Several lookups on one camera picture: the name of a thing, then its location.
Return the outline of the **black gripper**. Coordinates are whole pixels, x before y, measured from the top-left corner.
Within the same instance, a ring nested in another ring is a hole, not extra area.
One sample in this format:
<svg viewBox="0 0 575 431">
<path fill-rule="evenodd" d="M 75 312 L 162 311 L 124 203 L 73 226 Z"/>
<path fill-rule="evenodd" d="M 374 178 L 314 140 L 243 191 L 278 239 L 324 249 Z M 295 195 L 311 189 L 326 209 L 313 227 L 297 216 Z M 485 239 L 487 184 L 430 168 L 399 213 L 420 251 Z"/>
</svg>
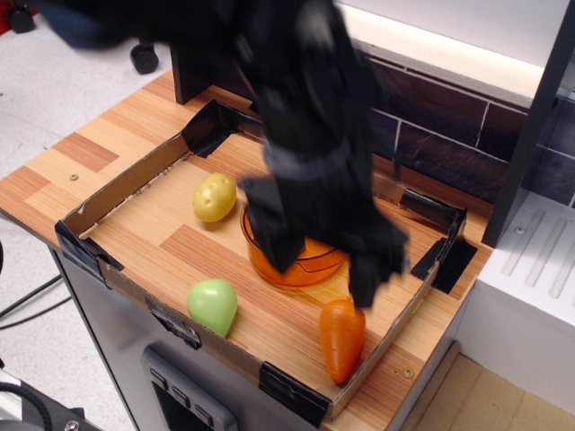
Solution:
<svg viewBox="0 0 575 431">
<path fill-rule="evenodd" d="M 370 308 L 378 287 L 403 272 L 407 242 L 375 206 L 371 146 L 346 144 L 309 162 L 271 145 L 264 155 L 270 176 L 247 177 L 240 186 L 270 265 L 284 273 L 305 237 L 324 242 L 350 255 L 349 292 L 356 308 Z"/>
</svg>

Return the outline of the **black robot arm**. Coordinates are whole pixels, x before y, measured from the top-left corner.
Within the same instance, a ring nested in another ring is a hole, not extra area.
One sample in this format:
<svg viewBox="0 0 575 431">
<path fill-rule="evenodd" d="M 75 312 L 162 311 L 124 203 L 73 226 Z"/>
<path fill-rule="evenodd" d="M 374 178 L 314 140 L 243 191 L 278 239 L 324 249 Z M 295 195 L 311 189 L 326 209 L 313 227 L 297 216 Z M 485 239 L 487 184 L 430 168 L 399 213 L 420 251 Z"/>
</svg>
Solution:
<svg viewBox="0 0 575 431">
<path fill-rule="evenodd" d="M 241 183 L 256 241 L 285 271 L 313 238 L 349 255 L 358 308 L 403 271 L 406 235 L 372 197 L 369 114 L 380 93 L 331 1 L 37 1 L 73 48 L 130 37 L 227 54 L 256 97 L 270 177 Z"/>
</svg>

